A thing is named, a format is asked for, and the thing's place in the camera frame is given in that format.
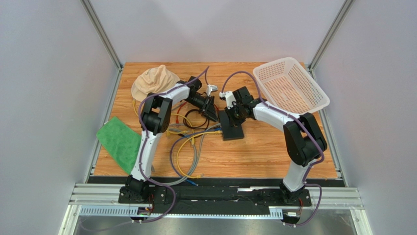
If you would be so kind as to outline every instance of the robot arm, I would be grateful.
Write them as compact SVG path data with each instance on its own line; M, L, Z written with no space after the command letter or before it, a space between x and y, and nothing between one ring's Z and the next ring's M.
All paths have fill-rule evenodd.
M252 118L266 122L285 134L287 152L291 158L291 163L280 188L284 193L282 200L285 203L292 204L295 202L304 189L303 177L305 173L308 171L309 166L320 157L318 149L309 137L302 136L301 128L292 118L268 108L267 105L272 106L268 101L266 101L267 105L265 105L259 98L254 99L246 87L240 88L233 93L220 93L220 97L226 100L227 108L225 108L225 112L231 126L237 127L245 119ZM287 111L284 112L300 120L320 148L323 151L327 149L327 143L312 114L298 115Z
M149 133L146 144L143 144L146 138L146 132L142 130L142 139L140 142L138 156L136 157L135 166L130 173L134 179L145 181L144 177L139 171L139 154L143 149L142 170L146 177L151 176L152 162L155 156L155 151L162 133L166 131L171 117L171 108L173 104L187 99L189 96L190 87L184 86L173 90L169 94L160 95L146 101L142 110L142 119ZM152 111L153 104L159 108L159 113Z
M214 107L214 97L210 96L209 93L205 97L199 95L197 91L201 88L202 84L200 80L195 80L187 86L180 87L184 81L180 81L174 87L172 92L160 96L156 96L148 99L141 113L142 120L146 125L146 128L150 132L148 137L144 130L142 130L142 139L141 145L139 147L138 156L136 158L135 166L131 172L133 179L138 181L146 181L141 172L139 171L139 155L142 153L142 170L146 177L151 176L152 162L155 155L155 151L158 145L158 142L163 134L168 128L171 108L172 105L177 104L181 100L186 100L187 102L193 104L199 108L200 113L210 120L218 121L217 113ZM209 92L214 92L217 90L216 86L209 85ZM146 144L143 144L145 138L148 138Z

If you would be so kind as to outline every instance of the hat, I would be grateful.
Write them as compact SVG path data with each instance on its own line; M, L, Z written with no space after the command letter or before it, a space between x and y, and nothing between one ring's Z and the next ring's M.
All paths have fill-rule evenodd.
M149 93L166 92L180 80L165 65L148 69L132 85L132 97L137 101L145 99Z

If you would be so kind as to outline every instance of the green cloth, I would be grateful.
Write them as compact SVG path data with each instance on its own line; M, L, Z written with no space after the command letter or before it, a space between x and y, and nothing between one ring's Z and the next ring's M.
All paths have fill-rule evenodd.
M117 164L130 174L138 156L141 136L117 117L104 124L96 136Z

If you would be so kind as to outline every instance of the wood grain surface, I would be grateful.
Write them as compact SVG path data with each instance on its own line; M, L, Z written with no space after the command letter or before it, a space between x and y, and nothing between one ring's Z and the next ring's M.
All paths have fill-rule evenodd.
M188 80L192 75L199 75L210 65L207 80L210 84L217 85L221 89L226 78L233 72L243 70L252 73L255 67L264 63L126 63L110 118L116 116L134 131L141 133L138 117L132 107L131 86L134 80L144 71L161 64L165 64L181 80ZM204 78L200 80L203 87L199 92L202 93L206 90L206 84ZM254 82L244 74L238 74L230 79L225 90L234 91L243 86L248 88L254 98L258 97ZM215 104L220 110L224 109L225 101L218 98L218 92L214 96L216 96ZM184 115L193 108L194 106L186 104L181 109L180 114ZM205 120L197 113L191 113L189 117L193 125L199 125ZM315 113L315 117L323 130L318 113ZM174 122L175 117L172 116L171 123ZM286 175L291 160L287 154L284 134L264 122L252 119L246 120L242 126L245 134L245 138L242 140L223 141L221 135L206 135L200 161L193 176L204 174L204 177L282 178ZM152 176L177 176L169 163L169 151L178 138L178 135L167 136L166 134L161 137L153 161L155 172L152 173ZM174 156L176 156L178 148L179 145L175 148ZM193 151L190 144L187 143L180 154L180 165L183 171L188 171L192 158ZM126 176L128 174L101 147L94 175ZM327 179L336 177L330 151L327 150L325 161L311 170L309 178Z

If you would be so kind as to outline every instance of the white plastic basket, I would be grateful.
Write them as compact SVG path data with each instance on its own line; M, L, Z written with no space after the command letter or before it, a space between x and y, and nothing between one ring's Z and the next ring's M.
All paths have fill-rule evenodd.
M275 106L296 114L313 113L329 105L329 97L299 62L291 57L254 68L259 88Z

